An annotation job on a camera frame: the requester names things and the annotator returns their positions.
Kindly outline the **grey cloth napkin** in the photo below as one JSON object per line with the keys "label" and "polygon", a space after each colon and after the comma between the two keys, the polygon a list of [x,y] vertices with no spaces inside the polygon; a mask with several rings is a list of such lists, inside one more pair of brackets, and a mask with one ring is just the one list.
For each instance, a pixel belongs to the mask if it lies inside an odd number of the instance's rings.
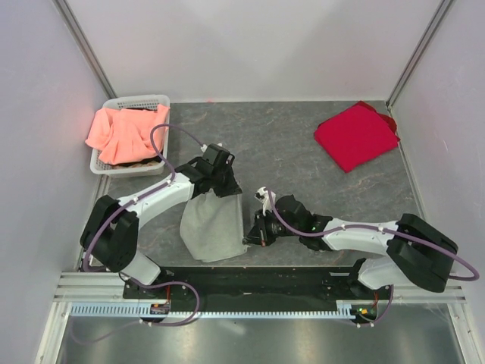
{"label": "grey cloth napkin", "polygon": [[201,194],[187,202],[180,236],[191,256],[201,262],[231,259],[247,252],[243,243],[242,196]]}

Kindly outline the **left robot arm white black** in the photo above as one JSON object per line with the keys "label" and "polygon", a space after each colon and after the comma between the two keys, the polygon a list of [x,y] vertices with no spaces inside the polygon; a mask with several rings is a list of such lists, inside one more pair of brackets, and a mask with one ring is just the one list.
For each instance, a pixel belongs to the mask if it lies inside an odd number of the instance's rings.
{"label": "left robot arm white black", "polygon": [[138,248],[138,235],[153,218],[183,204],[180,237],[192,257],[217,262],[240,256],[243,244],[242,190],[234,177],[234,156],[217,144],[139,193],[95,203],[80,237],[85,257],[140,283],[158,298],[166,290],[161,267]]}

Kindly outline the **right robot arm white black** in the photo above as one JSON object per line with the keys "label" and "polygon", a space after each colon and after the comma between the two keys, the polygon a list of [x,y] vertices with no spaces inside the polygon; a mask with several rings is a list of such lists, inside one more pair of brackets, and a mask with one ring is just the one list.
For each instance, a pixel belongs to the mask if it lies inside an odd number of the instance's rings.
{"label": "right robot arm white black", "polygon": [[355,264],[347,279],[348,292],[365,298],[373,290],[411,283],[442,293],[446,287],[456,243],[417,215],[405,213],[398,221],[362,223],[314,214],[294,196],[282,196],[271,205],[268,196],[256,195],[263,206],[243,238],[246,244],[270,246],[279,237],[298,237],[314,251],[354,250],[372,254]]}

